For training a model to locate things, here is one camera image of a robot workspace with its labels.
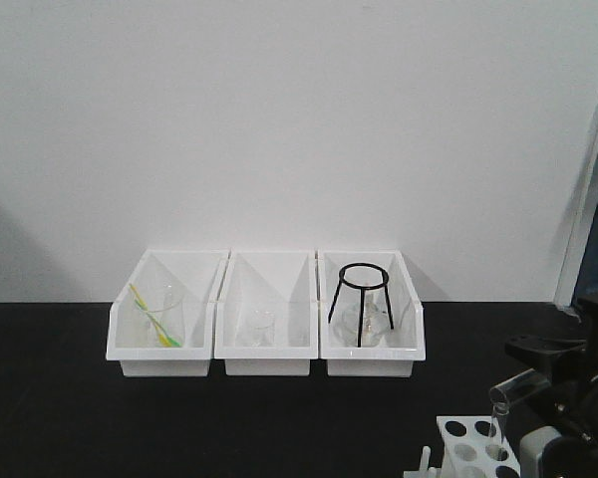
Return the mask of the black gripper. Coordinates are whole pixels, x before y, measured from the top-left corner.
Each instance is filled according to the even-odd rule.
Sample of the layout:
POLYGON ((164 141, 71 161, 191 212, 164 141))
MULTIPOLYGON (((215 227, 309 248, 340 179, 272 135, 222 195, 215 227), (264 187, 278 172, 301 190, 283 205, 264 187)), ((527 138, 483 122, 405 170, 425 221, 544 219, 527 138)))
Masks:
POLYGON ((598 293, 580 297, 578 308, 589 326, 583 340, 524 335, 505 344, 551 383, 523 400, 545 425, 519 442, 522 477, 598 477, 598 293))

